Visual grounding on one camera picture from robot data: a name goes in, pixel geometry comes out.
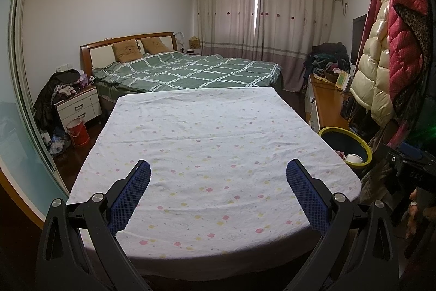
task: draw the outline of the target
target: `headboard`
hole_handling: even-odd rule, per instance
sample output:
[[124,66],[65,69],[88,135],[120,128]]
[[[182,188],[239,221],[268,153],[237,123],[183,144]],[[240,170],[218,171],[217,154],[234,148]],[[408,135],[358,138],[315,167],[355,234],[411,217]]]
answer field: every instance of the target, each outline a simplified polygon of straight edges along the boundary
[[112,44],[126,41],[126,40],[139,40],[144,37],[160,37],[164,45],[177,51],[176,37],[172,32],[154,32],[152,34],[140,34],[130,35],[124,37],[118,37],[116,39],[105,39],[87,45],[80,46],[80,56],[83,59],[84,71],[90,77],[92,75],[93,67],[106,67],[107,65],[115,62],[115,56],[112,51]]

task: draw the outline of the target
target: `television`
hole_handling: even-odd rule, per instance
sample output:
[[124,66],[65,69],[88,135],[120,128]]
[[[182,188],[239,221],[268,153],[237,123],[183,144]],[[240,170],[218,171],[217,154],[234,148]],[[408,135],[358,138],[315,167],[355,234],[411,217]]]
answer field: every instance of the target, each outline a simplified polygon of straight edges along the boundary
[[353,19],[353,42],[350,60],[356,64],[359,57],[360,43],[362,42],[363,29],[365,28],[366,14]]

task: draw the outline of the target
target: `cream puffer jacket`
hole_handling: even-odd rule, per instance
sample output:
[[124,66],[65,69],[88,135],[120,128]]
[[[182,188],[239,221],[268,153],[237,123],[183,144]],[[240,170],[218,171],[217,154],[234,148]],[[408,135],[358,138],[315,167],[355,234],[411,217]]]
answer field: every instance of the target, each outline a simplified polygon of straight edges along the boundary
[[389,97],[389,3],[390,0],[381,0],[377,20],[365,42],[359,70],[350,89],[356,101],[371,111],[371,117],[381,127],[385,127],[395,114]]

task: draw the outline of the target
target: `brown pillow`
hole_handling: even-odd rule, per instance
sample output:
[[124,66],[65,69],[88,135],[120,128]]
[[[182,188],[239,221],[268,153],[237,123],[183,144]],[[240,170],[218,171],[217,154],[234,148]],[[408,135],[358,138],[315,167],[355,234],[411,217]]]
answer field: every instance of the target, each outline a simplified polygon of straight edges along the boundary
[[145,52],[148,52],[151,55],[172,51],[163,44],[159,37],[144,37],[141,39],[141,42],[142,46],[144,46]]
[[121,41],[112,45],[112,50],[117,62],[126,63],[142,58],[135,39]]

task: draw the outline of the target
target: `green bedspread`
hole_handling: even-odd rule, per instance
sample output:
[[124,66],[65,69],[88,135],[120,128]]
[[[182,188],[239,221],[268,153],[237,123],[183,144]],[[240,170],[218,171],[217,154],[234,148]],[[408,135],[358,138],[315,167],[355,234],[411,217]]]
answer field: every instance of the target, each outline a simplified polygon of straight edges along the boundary
[[100,96],[111,101],[131,93],[178,89],[267,87],[280,75],[275,63],[224,58],[220,55],[161,53],[105,68],[93,68]]

